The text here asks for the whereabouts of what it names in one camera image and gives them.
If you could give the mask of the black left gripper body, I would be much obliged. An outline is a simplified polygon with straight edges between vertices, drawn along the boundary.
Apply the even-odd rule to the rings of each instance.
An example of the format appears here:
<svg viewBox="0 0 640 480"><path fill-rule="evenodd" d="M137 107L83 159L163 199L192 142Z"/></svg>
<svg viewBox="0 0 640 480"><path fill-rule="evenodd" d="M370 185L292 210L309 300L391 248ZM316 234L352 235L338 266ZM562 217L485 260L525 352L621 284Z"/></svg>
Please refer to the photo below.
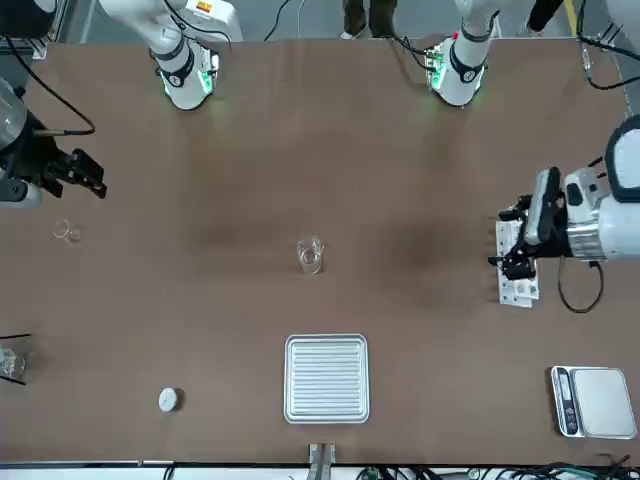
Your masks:
<svg viewBox="0 0 640 480"><path fill-rule="evenodd" d="M533 258L558 258L570 255L567 235L568 216L562 201L541 207L535 220L529 221L529 253Z"/></svg>

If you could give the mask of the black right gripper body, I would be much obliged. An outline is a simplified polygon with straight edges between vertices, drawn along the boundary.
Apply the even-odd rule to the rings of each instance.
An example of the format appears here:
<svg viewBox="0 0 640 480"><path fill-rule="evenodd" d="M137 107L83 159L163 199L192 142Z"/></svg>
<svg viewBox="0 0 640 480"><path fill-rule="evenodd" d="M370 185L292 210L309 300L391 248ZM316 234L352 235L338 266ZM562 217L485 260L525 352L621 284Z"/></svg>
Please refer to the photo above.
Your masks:
<svg viewBox="0 0 640 480"><path fill-rule="evenodd" d="M28 112L21 133L9 146L2 148L2 168L10 179L19 178L40 188L39 175L52 173L60 150L52 137L35 134L42 129L44 124Z"/></svg>

